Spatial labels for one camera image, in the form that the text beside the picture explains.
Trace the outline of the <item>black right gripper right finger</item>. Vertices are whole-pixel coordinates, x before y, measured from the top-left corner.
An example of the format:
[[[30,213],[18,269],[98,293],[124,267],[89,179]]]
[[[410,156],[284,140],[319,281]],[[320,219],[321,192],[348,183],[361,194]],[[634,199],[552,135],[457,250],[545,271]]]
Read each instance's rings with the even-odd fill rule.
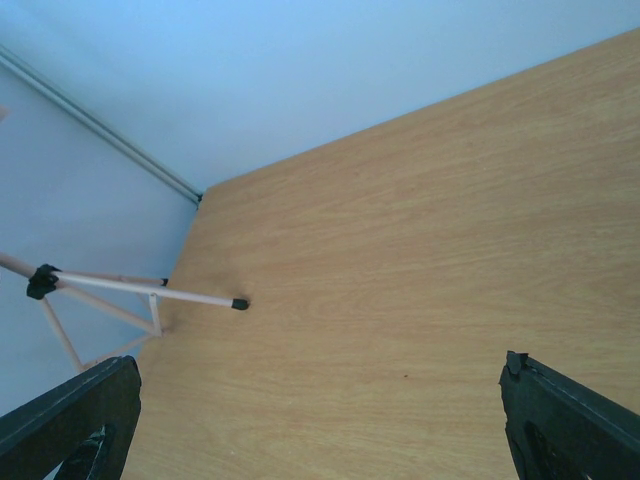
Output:
[[[509,351],[499,385],[505,434],[521,479],[637,479],[639,416]]]

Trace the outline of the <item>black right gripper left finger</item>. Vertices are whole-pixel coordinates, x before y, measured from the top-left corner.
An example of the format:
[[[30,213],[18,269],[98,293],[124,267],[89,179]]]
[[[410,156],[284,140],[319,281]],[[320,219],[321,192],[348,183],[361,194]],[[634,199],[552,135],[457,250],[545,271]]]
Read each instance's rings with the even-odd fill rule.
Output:
[[[133,357],[111,357],[2,416],[1,477],[119,479],[141,385]]]

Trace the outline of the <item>pink music stand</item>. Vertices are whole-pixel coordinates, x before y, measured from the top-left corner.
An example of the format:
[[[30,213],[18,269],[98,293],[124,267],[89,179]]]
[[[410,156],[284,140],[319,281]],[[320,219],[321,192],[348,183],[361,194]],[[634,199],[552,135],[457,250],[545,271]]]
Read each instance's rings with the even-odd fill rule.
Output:
[[[158,304],[202,305],[165,276],[191,213],[157,180],[42,105],[1,115],[1,349],[42,311],[79,370],[163,330]]]

